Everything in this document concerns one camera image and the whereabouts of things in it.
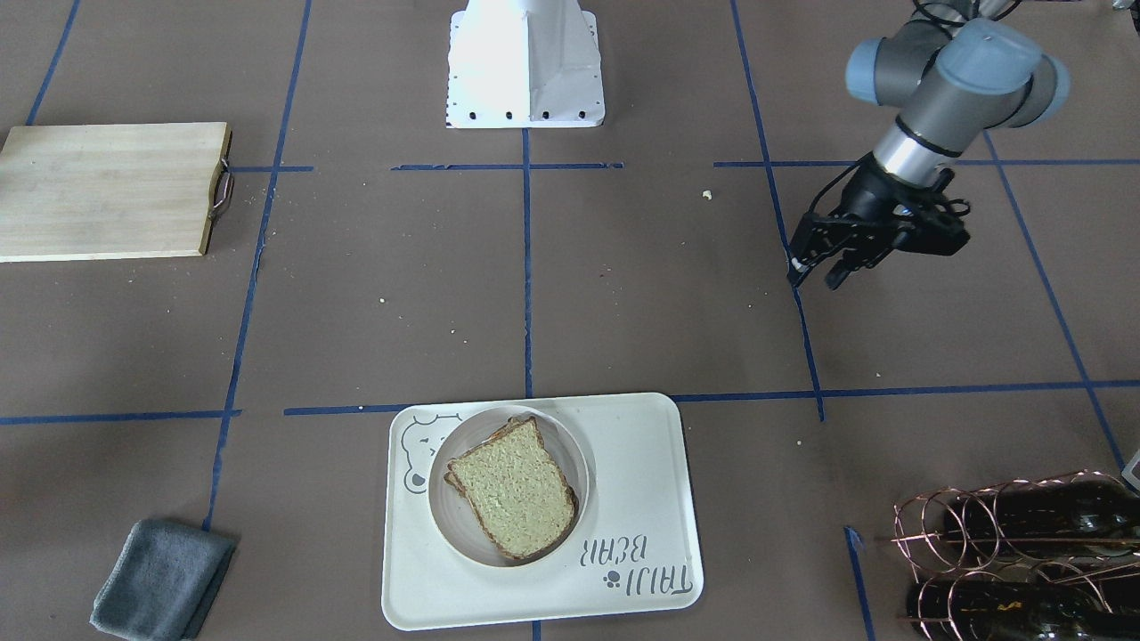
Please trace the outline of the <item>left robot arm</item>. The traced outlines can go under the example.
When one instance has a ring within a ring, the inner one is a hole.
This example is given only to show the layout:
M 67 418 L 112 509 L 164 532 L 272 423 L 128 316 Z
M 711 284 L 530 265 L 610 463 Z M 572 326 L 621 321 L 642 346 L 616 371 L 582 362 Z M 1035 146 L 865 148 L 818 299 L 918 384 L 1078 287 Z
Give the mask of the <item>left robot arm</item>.
M 969 242 L 972 206 L 945 194 L 958 159 L 985 131 L 1033 125 L 1070 97 L 1062 60 L 1005 25 L 1013 9 L 1013 1 L 917 1 L 895 36 L 850 52 L 850 97 L 897 114 L 876 148 L 834 178 L 837 204 L 821 212 L 811 203 L 795 227 L 791 287 L 829 259 L 826 287 L 839 289 L 891 252 L 954 255 Z

